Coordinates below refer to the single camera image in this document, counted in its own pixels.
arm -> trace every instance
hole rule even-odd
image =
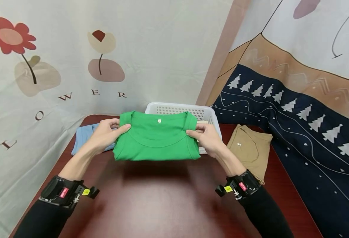
[[[65,180],[81,180],[92,158],[104,151],[131,127],[130,124],[119,128],[119,119],[102,120],[91,138],[69,160],[59,177]],[[61,233],[72,210],[37,200],[26,213],[14,238],[55,238]]]
[[[242,175],[246,168],[219,138],[213,125],[197,124],[196,131],[187,130],[190,137],[197,139],[208,155],[220,163],[228,177]],[[263,238],[294,237],[282,211],[263,186],[240,204]]]

yellow sticker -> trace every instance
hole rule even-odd
[[[227,193],[230,193],[231,191],[233,191],[233,189],[230,186],[226,186],[224,187],[224,189]]]
[[[89,193],[90,193],[90,190],[87,188],[87,189],[83,190],[82,195],[87,196],[87,195],[89,195]]]

green t-shirt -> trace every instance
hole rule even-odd
[[[185,131],[195,130],[197,118],[190,112],[172,115],[126,112],[120,123],[131,124],[119,136],[114,148],[115,160],[185,160],[200,157],[197,140]]]

red label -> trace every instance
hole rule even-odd
[[[60,198],[64,198],[67,194],[67,191],[69,191],[68,188],[63,188],[61,194],[59,195]]]
[[[247,190],[246,186],[245,186],[242,182],[239,183],[239,186],[240,186],[244,191]]]

wooden table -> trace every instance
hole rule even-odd
[[[92,115],[81,125],[106,118],[112,117]],[[220,124],[220,128],[227,143],[235,125]],[[75,137],[42,187],[69,161],[74,141]],[[207,155],[199,160],[116,162],[107,151],[93,159],[84,180],[100,193],[95,200],[80,200],[60,238],[260,237],[234,195],[220,198],[214,192],[225,183],[225,173]],[[272,147],[265,183],[295,237],[322,237]]]

